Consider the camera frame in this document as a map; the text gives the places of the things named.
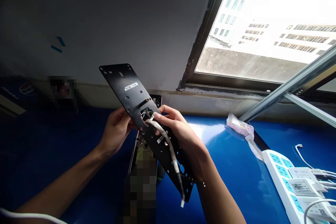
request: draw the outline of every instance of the window frame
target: window frame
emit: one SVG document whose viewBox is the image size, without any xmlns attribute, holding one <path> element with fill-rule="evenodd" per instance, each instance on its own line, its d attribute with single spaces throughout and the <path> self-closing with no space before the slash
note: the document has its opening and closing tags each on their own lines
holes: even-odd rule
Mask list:
<svg viewBox="0 0 336 224">
<path fill-rule="evenodd" d="M 266 82 L 261 80 L 252 80 L 224 75 L 217 75 L 211 73 L 196 72 L 197 64 L 201 58 L 204 46 L 207 42 L 207 39 L 211 35 L 213 24 L 216 21 L 218 11 L 222 4 L 223 0 L 209 0 L 208 9 L 205 12 L 203 22 L 199 28 L 199 31 L 196 36 L 196 40 L 192 46 L 192 50 L 186 64 L 185 72 L 183 74 L 182 80 L 179 83 L 177 91 L 185 91 L 186 88 L 196 89 L 203 91 L 217 91 L 223 93 L 233 93 L 238 95 L 252 95 L 265 97 L 270 92 L 278 88 L 282 83 L 276 82 Z M 336 93 L 326 94 L 323 91 L 317 91 L 315 89 L 327 83 L 327 81 L 320 81 L 318 84 L 315 84 L 308 91 L 304 92 L 304 99 L 307 101 L 318 101 L 324 102 L 332 97 L 333 101 L 336 100 Z"/>
</svg>

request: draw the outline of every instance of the power strip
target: power strip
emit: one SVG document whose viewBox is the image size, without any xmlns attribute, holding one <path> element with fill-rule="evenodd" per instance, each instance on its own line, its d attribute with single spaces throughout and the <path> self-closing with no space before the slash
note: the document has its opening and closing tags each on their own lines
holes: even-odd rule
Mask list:
<svg viewBox="0 0 336 224">
<path fill-rule="evenodd" d="M 293 178 L 288 170 L 288 168 L 294 167 L 292 162 L 284 155 L 273 150 L 264 150 L 262 153 L 264 162 L 286 209 L 289 221 L 291 224 L 304 224 L 304 209 L 301 207 L 288 182 L 289 179 Z M 307 218 L 307 224 L 329 224 L 329 222 L 311 221 L 310 218 Z"/>
</svg>

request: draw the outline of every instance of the black metal plate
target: black metal plate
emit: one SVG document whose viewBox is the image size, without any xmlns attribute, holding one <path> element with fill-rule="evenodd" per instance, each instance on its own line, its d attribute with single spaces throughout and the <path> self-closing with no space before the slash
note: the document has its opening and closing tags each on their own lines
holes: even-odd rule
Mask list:
<svg viewBox="0 0 336 224">
<path fill-rule="evenodd" d="M 146 101 L 150 98 L 148 92 L 140 82 L 138 76 L 133 71 L 129 64 L 105 65 L 100 66 L 99 70 L 105 77 L 106 81 L 118 97 L 126 111 L 128 111 L 130 118 L 142 134 L 143 138 L 148 143 L 149 147 L 155 154 L 158 161 L 161 163 L 168 176 L 174 183 L 178 191 L 180 191 L 180 184 L 177 174 L 172 164 L 172 157 L 169 152 L 169 147 L 165 145 L 165 140 L 157 143 L 160 136 L 155 135 L 155 128 L 152 125 L 146 126 L 140 117 L 140 112 L 149 108 L 153 112 L 160 113 L 153 100 Z M 193 188 L 193 183 L 189 178 L 193 177 L 187 155 L 179 147 L 176 137 L 172 130 L 164 125 L 161 125 L 164 130 L 168 131 L 168 136 L 172 142 L 176 158 L 180 165 L 184 167 L 184 172 L 180 170 L 183 190 L 185 194 L 185 201 L 188 202 Z"/>
</svg>

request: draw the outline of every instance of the power outlet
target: power outlet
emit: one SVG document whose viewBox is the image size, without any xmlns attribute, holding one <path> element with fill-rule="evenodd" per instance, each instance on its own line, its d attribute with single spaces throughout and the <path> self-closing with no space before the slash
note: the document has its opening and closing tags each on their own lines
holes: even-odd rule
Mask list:
<svg viewBox="0 0 336 224">
<path fill-rule="evenodd" d="M 286 159 L 284 159 L 284 158 L 282 158 L 282 161 L 283 161 L 284 165 L 285 165 L 287 168 L 292 168 L 292 167 L 293 167 L 293 165 L 292 165 L 292 163 L 291 163 L 290 161 L 288 161 L 288 160 L 286 160 Z"/>
<path fill-rule="evenodd" d="M 286 180 L 286 179 L 284 179 L 284 178 L 283 178 L 282 180 L 283 180 L 283 182 L 285 183 L 285 185 L 286 185 L 288 191 L 290 191 L 290 192 L 293 193 L 292 188 L 291 188 L 291 185 L 288 183 L 288 180 Z"/>
<path fill-rule="evenodd" d="M 282 165 L 281 160 L 277 155 L 271 154 L 271 158 L 275 163 Z"/>
<path fill-rule="evenodd" d="M 297 209 L 298 209 L 300 212 L 304 213 L 304 210 L 302 209 L 302 207 L 301 207 L 301 205 L 300 205 L 298 199 L 297 199 L 294 195 L 291 195 L 291 196 L 292 196 L 292 199 L 293 199 L 294 204 L 296 205 Z"/>
<path fill-rule="evenodd" d="M 284 167 L 282 167 L 282 166 L 280 166 L 280 165 L 275 165 L 276 166 L 276 168 L 278 169 L 278 172 L 282 175 L 282 176 L 284 176 L 284 177 L 286 177 L 286 178 L 290 178 L 289 177 L 289 175 L 288 175 L 288 173 L 287 173 L 287 171 L 286 171 L 286 169 L 284 168 Z"/>
</svg>

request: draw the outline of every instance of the wall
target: wall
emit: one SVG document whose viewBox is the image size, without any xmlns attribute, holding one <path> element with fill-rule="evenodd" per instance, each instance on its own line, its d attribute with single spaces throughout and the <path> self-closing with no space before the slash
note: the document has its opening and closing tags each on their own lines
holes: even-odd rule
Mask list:
<svg viewBox="0 0 336 224">
<path fill-rule="evenodd" d="M 117 107 L 119 102 L 98 67 L 129 63 L 150 93 L 187 114 L 238 116 L 261 100 L 185 89 L 176 92 L 208 0 L 2 0 L 2 67 L 47 88 L 48 75 L 72 76 L 89 105 Z M 66 47 L 58 46 L 61 36 Z M 265 119 L 309 120 L 284 104 Z M 283 111 L 290 111 L 288 117 Z"/>
</svg>

